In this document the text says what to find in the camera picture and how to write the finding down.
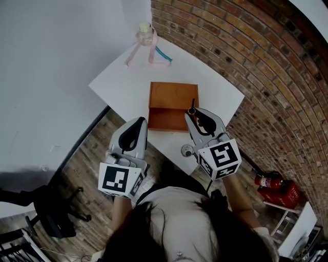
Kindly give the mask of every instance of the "fire extinguisher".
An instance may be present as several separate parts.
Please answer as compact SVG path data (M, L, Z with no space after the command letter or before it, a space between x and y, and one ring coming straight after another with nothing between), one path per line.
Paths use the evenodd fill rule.
M265 186L273 189L280 189L282 185L281 178L263 178L260 176L255 177L255 185Z

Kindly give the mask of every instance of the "office chair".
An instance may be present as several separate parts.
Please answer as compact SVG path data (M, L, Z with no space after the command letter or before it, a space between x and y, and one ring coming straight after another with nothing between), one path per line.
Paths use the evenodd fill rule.
M20 206L28 206L33 202L37 216L32 220L28 216L25 218L29 229L35 235L37 234L33 227L40 220L49 236L73 237L76 236L76 232L68 214L85 222L91 220L91 215L84 217L70 207L70 203L79 192L83 192L82 187L77 188L68 199L64 200L57 189L49 185L41 186L31 192L20 193L0 189L0 201Z

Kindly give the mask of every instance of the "glass jar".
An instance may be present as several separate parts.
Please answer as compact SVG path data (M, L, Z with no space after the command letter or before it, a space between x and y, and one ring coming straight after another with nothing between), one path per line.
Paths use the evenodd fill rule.
M143 46L149 46L152 44L153 29L150 23L145 22L139 25L138 38Z

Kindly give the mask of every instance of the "white shirt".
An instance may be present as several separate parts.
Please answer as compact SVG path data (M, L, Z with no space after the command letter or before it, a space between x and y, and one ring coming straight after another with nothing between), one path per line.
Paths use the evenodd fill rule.
M163 244L169 261L211 261L211 246L217 245L217 239L208 215L195 202L200 202L203 195L180 187L166 187L150 193L140 204L152 202L153 237L161 241L164 217L165 230ZM254 229L269 246L276 250L267 228Z

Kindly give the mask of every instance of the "white table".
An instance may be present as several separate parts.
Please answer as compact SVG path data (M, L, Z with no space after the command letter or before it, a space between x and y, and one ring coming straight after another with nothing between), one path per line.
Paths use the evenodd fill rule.
M198 84L199 107L212 111L227 125L244 95L196 57L159 38L157 46L173 59L168 68L127 67L124 62L133 47L112 62L89 85L90 88L125 121L143 116L148 119L150 82ZM149 47L141 47L134 65L146 64ZM158 54L155 59L162 59ZM191 174L197 167L195 158L185 158L180 150L193 142L188 133L149 131L148 141L168 159Z
M294 227L278 248L279 255L291 258L295 245L303 237L310 235L317 223L317 217L309 202L306 202Z

